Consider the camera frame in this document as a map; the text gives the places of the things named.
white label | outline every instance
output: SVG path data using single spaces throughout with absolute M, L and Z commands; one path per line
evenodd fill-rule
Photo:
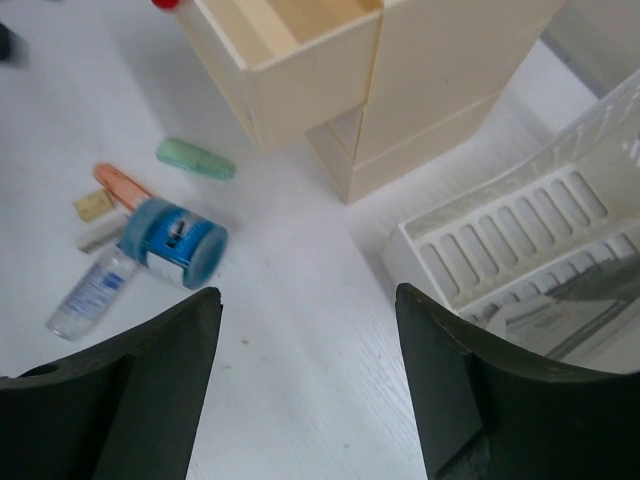
M 184 269 L 180 265 L 165 260 L 155 253 L 147 253 L 147 266 L 158 277 L 178 285 L 184 285 Z

beige drawer cabinet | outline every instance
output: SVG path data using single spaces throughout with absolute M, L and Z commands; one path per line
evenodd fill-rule
M 185 0 L 176 16 L 254 141 L 306 133 L 343 199 L 482 123 L 564 0 Z

clear plastic bottle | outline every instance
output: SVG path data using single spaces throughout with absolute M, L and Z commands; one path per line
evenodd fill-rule
M 47 328 L 66 340 L 79 340 L 104 316 L 137 266 L 118 246 L 107 248 L 51 315 Z

orange marker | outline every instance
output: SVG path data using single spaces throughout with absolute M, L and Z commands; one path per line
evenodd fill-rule
M 133 211 L 142 202 L 155 195 L 128 177 L 110 163 L 99 163 L 93 176 L 121 204 Z

red object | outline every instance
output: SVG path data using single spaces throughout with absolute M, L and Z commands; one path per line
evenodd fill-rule
M 180 4 L 180 0 L 151 0 L 153 4 L 162 10 L 173 10 Z

